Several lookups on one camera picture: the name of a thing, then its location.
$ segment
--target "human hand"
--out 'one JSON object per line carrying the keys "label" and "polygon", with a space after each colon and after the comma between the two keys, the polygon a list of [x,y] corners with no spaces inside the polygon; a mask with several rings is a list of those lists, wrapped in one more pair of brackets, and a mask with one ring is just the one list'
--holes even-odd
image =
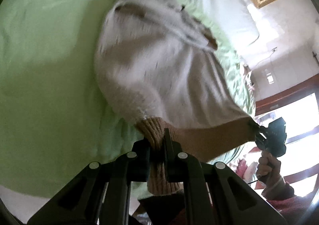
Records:
{"label": "human hand", "polygon": [[266,150],[262,151],[258,162],[259,164],[257,166],[256,172],[257,177],[260,178],[270,174],[266,181],[266,186],[273,186],[281,177],[281,162]]}

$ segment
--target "wire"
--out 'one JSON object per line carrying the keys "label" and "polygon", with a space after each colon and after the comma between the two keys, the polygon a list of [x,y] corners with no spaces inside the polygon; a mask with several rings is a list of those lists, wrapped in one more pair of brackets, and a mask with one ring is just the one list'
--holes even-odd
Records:
{"label": "wire", "polygon": [[259,179],[255,180],[255,181],[253,181],[253,182],[248,183],[248,185],[250,185],[250,184],[252,184],[252,183],[254,183],[254,182],[258,182],[258,181],[259,181]]}
{"label": "wire", "polygon": [[319,66],[319,61],[317,58],[317,53],[312,52],[312,56],[314,57],[315,61],[317,62],[318,66]]}
{"label": "wire", "polygon": [[259,61],[259,62],[253,67],[252,71],[253,71],[254,69],[256,69],[256,67],[258,66],[258,64],[259,64],[260,62],[262,62],[262,61],[264,61],[264,60],[270,58],[275,52],[276,52],[276,50],[273,50],[273,52],[270,54],[270,56],[268,56],[267,58],[264,58],[264,59],[262,59],[261,61]]}

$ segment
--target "bed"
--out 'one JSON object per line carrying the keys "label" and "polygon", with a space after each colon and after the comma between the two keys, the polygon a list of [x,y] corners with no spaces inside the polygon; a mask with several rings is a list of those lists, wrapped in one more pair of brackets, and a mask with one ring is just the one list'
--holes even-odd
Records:
{"label": "bed", "polygon": [[[243,1],[237,0],[231,7],[231,0],[226,0],[227,8],[233,10],[229,9],[228,14],[222,12],[222,0],[178,1],[212,30],[219,46],[216,57],[224,69],[229,91],[234,101],[253,115],[254,100],[232,46],[240,37],[247,45],[258,37],[248,11],[240,7]],[[142,139],[133,125],[112,111],[95,81],[96,41],[112,3],[113,0],[1,3],[0,184],[4,187],[50,198],[89,162],[113,161]],[[229,18],[240,16],[240,12],[240,22]],[[218,160],[230,162],[243,148],[225,153]],[[133,185],[137,197],[145,197],[145,190],[145,185]]]}

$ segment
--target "beige knit cuff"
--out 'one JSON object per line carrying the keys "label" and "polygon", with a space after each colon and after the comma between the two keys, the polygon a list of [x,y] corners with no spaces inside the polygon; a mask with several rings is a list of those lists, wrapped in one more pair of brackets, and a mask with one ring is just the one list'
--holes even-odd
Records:
{"label": "beige knit cuff", "polygon": [[[171,139],[174,140],[174,131],[172,127],[160,118],[151,118],[143,120],[136,127],[148,139],[154,151],[160,151],[163,144],[164,129],[168,128]],[[180,183],[169,183],[165,177],[164,163],[151,163],[150,177],[147,182],[147,188],[153,195],[167,195],[176,193],[182,189]]]}

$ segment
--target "window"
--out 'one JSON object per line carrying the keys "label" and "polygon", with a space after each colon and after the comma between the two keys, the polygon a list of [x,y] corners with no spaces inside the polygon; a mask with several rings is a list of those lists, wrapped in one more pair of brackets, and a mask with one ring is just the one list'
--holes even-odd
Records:
{"label": "window", "polygon": [[[281,161],[281,175],[288,177],[307,169],[311,169],[319,163],[319,110],[315,94],[306,96],[298,101],[261,114],[255,118],[259,125],[268,127],[269,123],[283,117],[286,121],[287,151],[278,158]],[[249,153],[246,156],[247,164],[258,161],[261,152]],[[305,196],[312,192],[318,174],[301,178],[300,181],[291,182],[295,194]]]}

